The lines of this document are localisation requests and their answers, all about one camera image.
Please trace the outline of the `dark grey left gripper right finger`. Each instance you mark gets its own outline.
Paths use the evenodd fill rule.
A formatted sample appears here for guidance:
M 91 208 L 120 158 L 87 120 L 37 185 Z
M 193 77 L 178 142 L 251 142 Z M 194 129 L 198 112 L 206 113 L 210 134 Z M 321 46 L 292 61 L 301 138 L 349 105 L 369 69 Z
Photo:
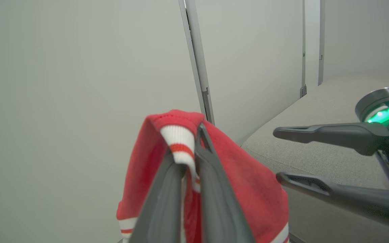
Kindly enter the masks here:
M 198 127 L 194 154 L 200 177 L 202 241 L 254 243 L 255 237 L 204 124 Z

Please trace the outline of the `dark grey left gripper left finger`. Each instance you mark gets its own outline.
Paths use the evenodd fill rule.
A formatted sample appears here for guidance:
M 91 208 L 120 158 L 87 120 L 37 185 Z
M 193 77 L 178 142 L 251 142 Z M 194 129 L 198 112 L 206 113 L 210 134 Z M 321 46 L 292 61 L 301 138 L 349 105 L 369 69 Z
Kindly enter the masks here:
M 182 176 L 185 166 L 167 150 L 150 186 L 130 243 L 181 241 Z

